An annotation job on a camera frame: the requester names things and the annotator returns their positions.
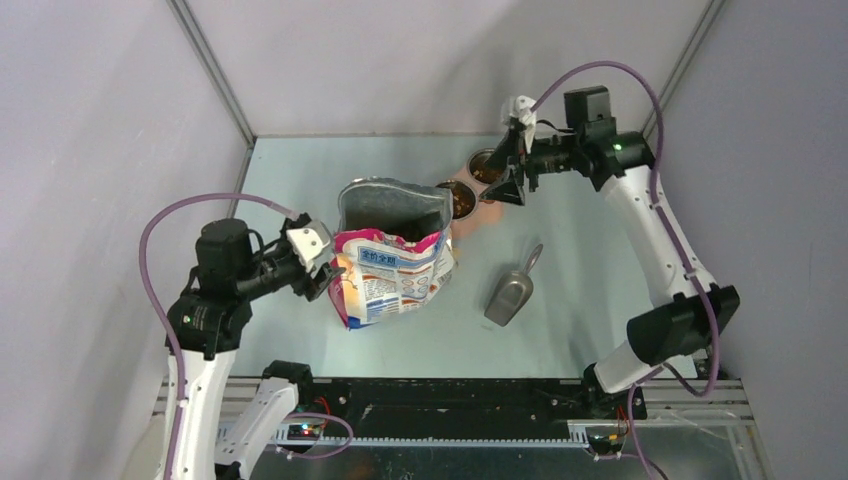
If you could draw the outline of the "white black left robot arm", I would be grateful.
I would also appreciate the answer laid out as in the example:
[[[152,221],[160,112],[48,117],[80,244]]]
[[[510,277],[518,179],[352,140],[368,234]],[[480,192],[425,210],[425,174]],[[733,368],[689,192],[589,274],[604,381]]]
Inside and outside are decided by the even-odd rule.
[[[331,264],[327,227],[307,214],[284,221],[277,240],[252,247],[260,235],[240,219],[205,225],[195,244],[197,264],[167,320],[168,440],[160,479],[246,479],[279,424],[316,403],[308,365],[273,361],[254,398],[224,439],[217,438],[223,397],[252,318],[253,301],[289,287],[318,299],[341,270]]]

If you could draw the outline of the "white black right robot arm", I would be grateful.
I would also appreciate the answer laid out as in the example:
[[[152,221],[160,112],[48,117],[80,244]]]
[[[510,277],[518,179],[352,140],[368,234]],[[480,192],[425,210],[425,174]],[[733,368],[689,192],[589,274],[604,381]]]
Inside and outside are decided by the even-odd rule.
[[[620,407],[622,391],[668,359],[715,348],[740,298],[695,254],[666,200],[655,151],[641,133],[618,129],[608,89],[569,91],[564,106],[566,129],[539,138],[535,100],[519,96],[506,104],[507,132],[485,164],[499,177],[480,197],[522,206],[540,176],[576,171],[623,222],[653,308],[629,320],[625,341],[586,371],[583,408],[606,418]]]

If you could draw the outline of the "pet food bag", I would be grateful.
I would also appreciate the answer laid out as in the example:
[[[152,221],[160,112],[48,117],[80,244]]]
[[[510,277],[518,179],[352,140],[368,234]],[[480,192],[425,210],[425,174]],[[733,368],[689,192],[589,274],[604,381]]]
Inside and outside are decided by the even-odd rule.
[[[392,178],[357,179],[338,196],[329,296],[343,325],[360,329],[426,305],[450,281],[453,196]]]

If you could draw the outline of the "metal food scoop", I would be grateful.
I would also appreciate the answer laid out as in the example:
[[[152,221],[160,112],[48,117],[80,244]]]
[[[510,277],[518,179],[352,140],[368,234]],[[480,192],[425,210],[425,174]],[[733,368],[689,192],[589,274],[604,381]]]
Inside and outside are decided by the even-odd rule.
[[[534,292],[530,272],[539,260],[544,246],[539,243],[529,255],[524,266],[504,273],[496,282],[484,316],[494,324],[505,327],[524,307]]]

